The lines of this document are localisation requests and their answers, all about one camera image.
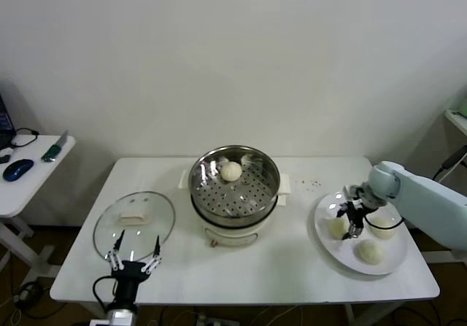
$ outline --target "white plate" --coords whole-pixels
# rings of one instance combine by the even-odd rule
[[[385,275],[393,272],[404,260],[407,251],[407,231],[405,224],[402,224],[396,229],[395,235],[388,240],[377,238],[370,230],[369,225],[365,222],[365,228],[359,238],[351,238],[347,240],[336,240],[328,229],[328,221],[336,218],[340,203],[344,203],[345,198],[341,193],[334,193],[324,197],[318,203],[314,212],[314,227],[317,236],[320,238],[323,246],[331,253],[339,262],[347,267],[366,273],[368,275]],[[371,221],[372,217],[383,217],[397,223],[400,220],[397,211],[393,206],[388,204],[376,212],[368,216]],[[385,251],[385,259],[378,265],[372,265],[362,261],[356,254],[356,246],[365,239],[375,240],[381,244]]]

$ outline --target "knife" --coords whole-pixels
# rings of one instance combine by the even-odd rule
[[[54,143],[54,145],[52,145],[46,151],[46,153],[41,157],[42,162],[55,162],[55,158],[60,153],[62,147],[66,143],[67,136],[68,136],[68,131],[65,131],[65,133],[61,134],[61,136],[60,136],[60,138],[58,138],[57,142]]]

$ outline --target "white wall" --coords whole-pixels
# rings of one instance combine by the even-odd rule
[[[68,128],[78,141],[26,216],[79,225],[117,158],[230,143],[389,158],[429,174],[449,147],[439,116],[467,83],[466,9],[467,0],[0,0],[0,78],[15,124]]]

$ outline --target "glass lid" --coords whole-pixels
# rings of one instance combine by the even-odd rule
[[[163,244],[175,223],[172,202],[160,193],[132,193],[108,207],[94,227],[94,247],[105,259],[122,231],[122,260],[141,260],[153,254],[159,236]]]

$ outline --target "mouse cable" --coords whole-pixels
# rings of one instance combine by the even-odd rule
[[[31,135],[34,135],[34,139],[32,139],[32,140],[30,140],[30,141],[28,141],[28,142],[26,142],[25,144],[22,144],[22,145],[18,145],[18,144],[10,142],[9,145],[13,149],[17,149],[18,147],[25,147],[25,146],[28,146],[29,144],[32,144],[33,142],[35,142],[37,140],[37,137],[39,135],[38,131],[35,131],[34,129],[30,129],[30,128],[19,128],[19,129],[15,130],[15,133],[17,133],[18,131],[29,131],[29,133],[31,133]]]

